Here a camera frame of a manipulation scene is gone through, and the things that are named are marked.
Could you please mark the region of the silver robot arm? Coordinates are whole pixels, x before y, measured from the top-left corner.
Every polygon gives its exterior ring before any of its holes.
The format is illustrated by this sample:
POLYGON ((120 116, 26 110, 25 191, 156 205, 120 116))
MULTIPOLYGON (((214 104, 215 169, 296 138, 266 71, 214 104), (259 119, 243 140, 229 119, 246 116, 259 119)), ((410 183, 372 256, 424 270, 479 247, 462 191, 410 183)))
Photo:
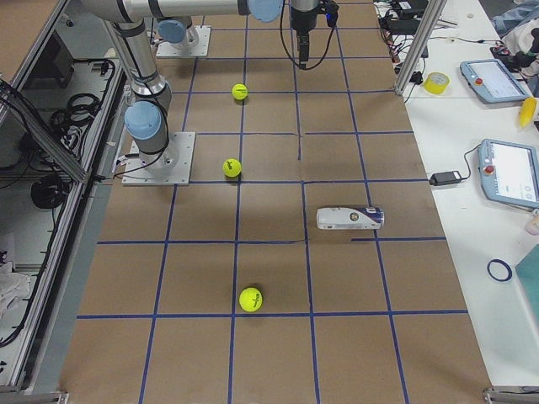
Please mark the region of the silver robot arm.
MULTIPOLYGON (((289 52, 283 34, 285 1, 245 1, 248 11, 259 21, 267 23, 277 18, 280 13, 280 40, 288 59, 299 69, 308 71, 319 66, 328 53, 330 41, 339 18, 339 5, 335 1, 290 1, 290 23, 296 31, 296 44, 299 61, 296 62, 289 52), (317 26, 319 15, 324 15, 327 26, 331 29, 327 44, 320 60, 312 66, 307 66, 310 54, 310 32, 317 26)), ((198 44, 199 37, 196 28, 192 26, 190 16, 160 17, 157 19, 157 32, 165 42, 187 50, 198 44)))
POLYGON ((268 23, 282 6, 277 1, 84 1, 83 6, 102 19, 109 31, 121 64, 131 78, 135 101, 125 111, 124 126, 138 148, 138 166, 121 176, 130 182, 182 183, 189 179, 192 151, 178 149, 174 142, 191 132, 172 134, 168 108, 172 91, 159 74, 152 53, 145 19, 180 23, 182 19, 206 15, 253 15, 268 23))

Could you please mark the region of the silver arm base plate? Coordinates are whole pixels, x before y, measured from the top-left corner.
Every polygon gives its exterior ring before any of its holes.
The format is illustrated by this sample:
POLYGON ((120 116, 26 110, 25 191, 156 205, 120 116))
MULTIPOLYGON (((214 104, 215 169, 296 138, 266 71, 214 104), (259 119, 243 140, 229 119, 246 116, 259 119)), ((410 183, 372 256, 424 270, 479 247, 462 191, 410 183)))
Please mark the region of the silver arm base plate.
POLYGON ((206 57, 209 50, 211 26, 192 25, 186 28, 175 20, 162 21, 158 25, 161 42, 157 58, 179 59, 206 57))
POLYGON ((150 157, 139 152, 135 141, 131 142, 131 154, 137 157, 127 160, 121 182, 125 186, 188 186, 195 149, 194 132, 169 134, 168 147, 162 155, 150 157))

